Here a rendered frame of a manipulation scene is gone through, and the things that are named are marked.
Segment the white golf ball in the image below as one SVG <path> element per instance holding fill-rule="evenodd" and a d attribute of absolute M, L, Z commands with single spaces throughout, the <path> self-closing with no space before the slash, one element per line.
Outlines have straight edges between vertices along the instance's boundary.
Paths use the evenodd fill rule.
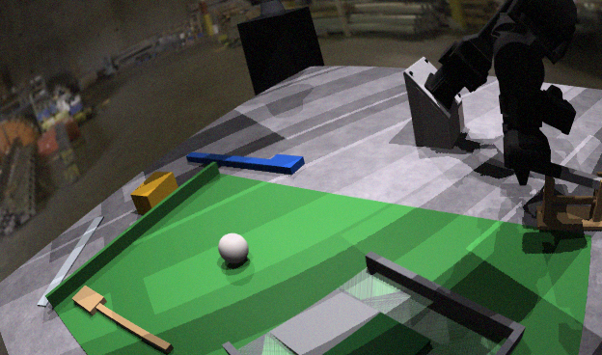
<path fill-rule="evenodd" d="M 245 261 L 249 253 L 249 246 L 240 234 L 229 233 L 220 239 L 218 252 L 222 259 L 237 264 Z"/>

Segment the orange-brown block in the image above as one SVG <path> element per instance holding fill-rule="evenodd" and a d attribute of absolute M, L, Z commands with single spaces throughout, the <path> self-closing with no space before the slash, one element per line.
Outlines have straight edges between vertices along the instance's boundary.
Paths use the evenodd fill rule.
<path fill-rule="evenodd" d="M 173 173 L 154 172 L 130 196 L 138 213 L 145 214 L 177 189 Z"/>

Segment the green putting mat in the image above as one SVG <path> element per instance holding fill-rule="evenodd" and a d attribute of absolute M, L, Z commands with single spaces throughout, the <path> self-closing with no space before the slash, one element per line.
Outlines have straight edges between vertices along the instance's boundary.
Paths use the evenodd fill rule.
<path fill-rule="evenodd" d="M 218 252 L 244 237 L 245 261 Z M 579 355 L 591 235 L 219 174 L 54 310 L 88 355 L 228 355 L 367 268 L 370 251 L 526 327 L 510 355 Z M 173 346 L 154 346 L 72 297 Z"/>

